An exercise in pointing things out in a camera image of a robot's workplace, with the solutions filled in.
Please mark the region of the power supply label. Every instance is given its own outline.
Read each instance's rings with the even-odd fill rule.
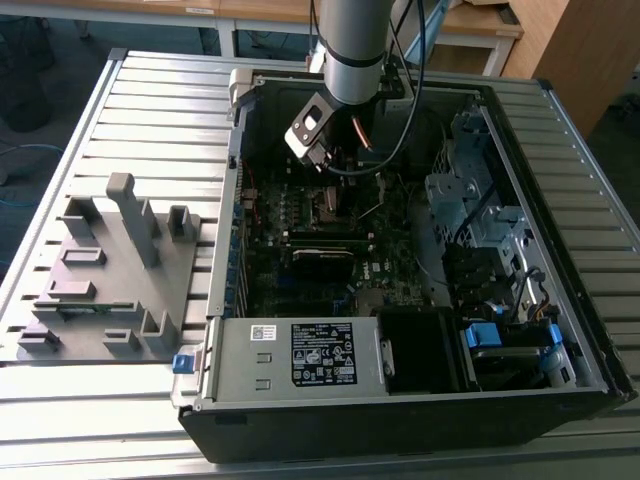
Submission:
[[[291,325],[291,380],[296,387],[358,383],[351,324]]]

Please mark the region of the blue tab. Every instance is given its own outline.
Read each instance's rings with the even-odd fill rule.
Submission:
[[[474,323],[465,330],[469,348],[475,347],[501,347],[500,333],[495,323]]]
[[[496,315],[502,315],[504,313],[504,307],[502,305],[496,305],[493,302],[486,301],[485,304],[491,307],[491,310],[496,312]]]
[[[177,354],[173,356],[173,373],[189,374],[195,371],[195,355]]]
[[[562,343],[562,332],[560,331],[560,327],[555,323],[552,323],[549,327],[549,333],[551,334],[551,339],[553,340],[554,345]]]

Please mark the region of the slotted aluminum surface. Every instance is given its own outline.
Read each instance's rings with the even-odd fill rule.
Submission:
[[[184,331],[187,343],[202,339],[231,127],[226,87],[233,68],[252,65],[304,69],[284,62],[145,52],[129,52],[124,61],[109,62],[0,290],[3,329],[28,314],[29,298],[44,287],[57,243],[66,235],[65,226],[55,220],[64,197],[96,195],[101,197],[99,208],[113,209],[103,198],[106,178],[112,171],[130,171],[137,178],[136,193],[151,198],[154,211],[164,212],[179,199],[204,219]],[[553,96],[531,81],[438,74],[431,79],[490,84],[496,90],[629,373],[639,378],[636,229]],[[495,478],[505,471],[512,476],[553,476],[564,469],[550,463],[547,468],[548,460],[576,471],[585,468],[587,457],[592,457],[589,462],[597,457],[599,465],[607,462],[607,472],[612,472],[622,465],[620,455],[640,447],[640,402],[635,401],[606,417],[563,426],[523,447],[303,464],[211,465],[177,421],[168,399],[172,379],[165,365],[0,369],[0,468],[7,468],[0,476],[275,473],[301,478],[465,465],[475,466],[471,473],[476,478]],[[189,390],[193,393],[195,385],[187,386],[187,394]],[[637,460],[629,457],[625,462],[637,468]]]

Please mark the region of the black cable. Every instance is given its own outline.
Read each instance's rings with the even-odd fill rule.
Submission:
[[[316,33],[320,36],[320,27],[318,26],[318,15],[316,14],[316,2],[311,0],[311,17],[313,19],[313,26],[316,27]]]
[[[393,22],[391,21],[391,19],[389,19],[389,28],[391,29],[391,35],[393,36],[393,41],[396,43],[396,45],[398,45],[398,52],[400,52],[400,62],[402,63],[402,69],[404,70],[404,73],[407,76],[407,82],[409,82],[409,88],[411,89],[411,93],[415,95],[416,89],[413,87],[413,81],[411,80],[411,72],[409,71],[409,65],[407,65],[407,61],[404,58],[404,52],[402,51],[400,42],[398,42],[398,32],[393,26]]]
[[[341,175],[344,177],[362,177],[365,175],[371,175],[379,172],[384,167],[386,167],[389,163],[395,160],[398,153],[400,153],[404,147],[404,142],[407,139],[407,135],[413,128],[414,119],[416,117],[416,112],[418,111],[418,105],[420,103],[420,95],[422,93],[422,83],[424,81],[424,72],[425,72],[425,50],[427,48],[427,39],[426,39],[426,29],[425,29],[425,19],[424,19],[424,5],[422,2],[418,2],[418,17],[420,19],[420,72],[418,74],[418,86],[416,89],[416,94],[413,97],[413,105],[411,106],[411,111],[409,112],[409,118],[407,118],[407,123],[404,126],[404,130],[398,139],[398,143],[395,148],[382,163],[376,165],[375,167],[367,168],[365,170],[339,170],[334,167],[328,167],[327,170],[335,175]]]
[[[513,310],[511,313],[512,321],[515,320],[516,317],[518,316],[518,309],[520,308],[520,301],[522,300],[522,294],[524,293],[524,287],[527,285],[527,280],[529,279],[530,276],[532,276],[536,272],[542,272],[542,270],[540,270],[540,268],[536,267],[535,265],[532,265],[531,267],[529,267],[529,269],[524,273],[524,277],[522,278],[520,285],[518,285],[516,300],[515,302],[513,302]]]
[[[404,7],[404,10],[402,11],[402,15],[400,15],[400,20],[398,20],[396,33],[400,33],[400,29],[402,28],[402,25],[404,25],[404,21],[406,20],[407,15],[409,14],[409,9],[411,8],[411,5],[413,5],[413,0],[409,0],[407,2],[407,5]],[[393,47],[396,45],[398,46],[398,50],[400,50],[400,44],[398,43],[398,39],[394,37],[391,39],[391,45],[389,45],[389,56],[391,56],[391,54],[393,53]]]
[[[471,210],[471,213],[469,213],[467,218],[464,219],[464,222],[462,222],[462,225],[460,225],[458,227],[458,230],[456,230],[456,234],[453,236],[453,243],[458,243],[458,239],[460,238],[462,233],[471,224],[471,222],[473,222],[473,220],[476,218],[478,213],[480,213],[480,210],[482,210],[485,207],[485,205],[489,201],[489,198],[491,198],[491,195],[493,195],[495,191],[496,191],[496,184],[492,183],[491,186],[487,189],[487,191],[484,192],[484,195],[480,197],[480,200],[478,201],[476,206],[473,207],[473,210]]]
[[[313,55],[313,0],[309,2],[309,55]]]

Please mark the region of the barcode sticker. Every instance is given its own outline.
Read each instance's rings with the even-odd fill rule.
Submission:
[[[185,8],[187,13],[197,13],[200,15],[213,15],[213,10],[210,8]]]
[[[275,325],[251,325],[251,341],[263,342],[276,339]]]

